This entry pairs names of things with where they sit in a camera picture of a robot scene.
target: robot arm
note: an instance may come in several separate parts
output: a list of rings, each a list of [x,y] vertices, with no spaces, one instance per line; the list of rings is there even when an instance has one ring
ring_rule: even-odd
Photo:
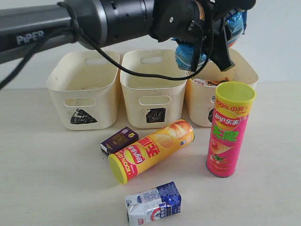
[[[201,43],[195,62],[200,52],[207,54],[211,50],[210,59],[224,71],[233,66],[228,53],[224,16],[234,8],[248,10],[256,0],[215,2],[64,0],[52,6],[0,10],[0,64],[24,57],[37,41],[54,29],[77,26],[99,48],[144,35],[159,42],[176,38],[180,43],[191,43],[196,47]],[[214,32],[212,49],[207,38],[210,23],[213,23]],[[93,49],[75,32],[66,31],[49,39],[39,51],[74,42]]]

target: black label sticker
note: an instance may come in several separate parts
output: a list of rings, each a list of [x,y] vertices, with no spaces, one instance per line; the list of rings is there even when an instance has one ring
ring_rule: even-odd
[[[146,122],[147,123],[164,122],[165,113],[166,113],[165,108],[149,109],[149,112],[146,115]]]
[[[210,122],[212,122],[212,120],[213,120],[213,110],[214,110],[214,109],[212,109],[212,110],[209,112],[208,120],[209,120]]]
[[[95,123],[97,120],[89,115],[87,112],[81,109],[77,109],[74,115],[71,117],[71,124],[80,125],[80,124],[90,124]]]

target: purple snack box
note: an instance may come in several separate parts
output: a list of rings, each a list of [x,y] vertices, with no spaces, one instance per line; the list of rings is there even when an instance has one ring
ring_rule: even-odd
[[[121,149],[138,140],[138,134],[132,131],[129,127],[125,127],[118,133],[111,136],[109,139],[103,141],[100,144],[100,148],[106,155],[110,155],[120,151]]]

